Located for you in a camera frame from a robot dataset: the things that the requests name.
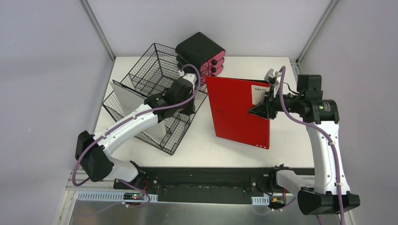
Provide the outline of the black wire mesh tray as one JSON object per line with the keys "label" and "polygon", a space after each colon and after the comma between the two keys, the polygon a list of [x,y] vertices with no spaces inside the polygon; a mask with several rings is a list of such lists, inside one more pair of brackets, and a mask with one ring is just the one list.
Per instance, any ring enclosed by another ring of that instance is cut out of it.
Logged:
{"label": "black wire mesh tray", "polygon": [[[174,48],[154,43],[120,83],[148,97],[170,87],[178,78],[181,66]],[[195,114],[187,116],[177,112],[173,117],[164,120],[165,135],[156,136],[153,131],[143,131],[136,138],[173,155],[194,117]]]}

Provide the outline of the red binder folder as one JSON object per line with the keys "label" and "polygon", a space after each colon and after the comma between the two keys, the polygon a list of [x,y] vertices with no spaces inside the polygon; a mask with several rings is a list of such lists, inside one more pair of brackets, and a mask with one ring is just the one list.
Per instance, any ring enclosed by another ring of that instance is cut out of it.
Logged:
{"label": "red binder folder", "polygon": [[249,111],[264,99],[270,84],[261,80],[208,76],[206,85],[215,135],[269,149],[269,120]]}

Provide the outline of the white binder cover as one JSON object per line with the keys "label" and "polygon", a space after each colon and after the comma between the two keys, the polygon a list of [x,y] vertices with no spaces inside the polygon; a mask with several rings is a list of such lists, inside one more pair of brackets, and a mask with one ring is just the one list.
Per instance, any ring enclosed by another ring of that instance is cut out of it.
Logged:
{"label": "white binder cover", "polygon": [[[134,90],[133,88],[128,87],[125,84],[122,84],[116,80],[112,80],[110,85],[116,94],[117,100],[119,101],[122,111],[125,116],[132,113],[135,109],[137,109],[141,104],[144,103],[144,100],[148,98],[148,96],[141,94]],[[144,133],[151,135],[155,138],[163,138],[166,135],[166,127],[164,122],[156,124],[152,127],[149,127],[144,130]]]}

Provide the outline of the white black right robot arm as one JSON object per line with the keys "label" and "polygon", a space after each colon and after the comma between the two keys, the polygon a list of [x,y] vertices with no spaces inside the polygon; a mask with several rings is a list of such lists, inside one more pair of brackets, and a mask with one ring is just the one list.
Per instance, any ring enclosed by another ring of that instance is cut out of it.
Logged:
{"label": "white black right robot arm", "polygon": [[342,214],[360,206],[360,197],[351,192],[344,175],[339,149],[337,103],[324,99],[320,75],[299,75],[295,94],[280,94],[280,73],[265,76],[270,89],[250,114],[274,119],[278,112],[298,114],[306,127],[314,160],[314,182],[306,181],[291,168],[279,165],[258,182],[263,192],[285,189],[292,193],[304,215]]}

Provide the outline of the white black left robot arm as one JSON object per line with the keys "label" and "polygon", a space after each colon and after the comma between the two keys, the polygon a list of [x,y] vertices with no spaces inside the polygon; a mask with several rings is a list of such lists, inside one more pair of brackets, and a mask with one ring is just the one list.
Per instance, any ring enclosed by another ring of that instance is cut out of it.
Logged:
{"label": "white black left robot arm", "polygon": [[151,128],[176,112],[190,115],[200,82],[194,74],[186,74],[173,81],[163,92],[149,96],[129,115],[112,126],[94,134],[79,134],[75,158],[88,175],[98,182],[105,178],[124,180],[131,189],[139,189],[143,177],[134,163],[116,159],[112,154],[129,139]]}

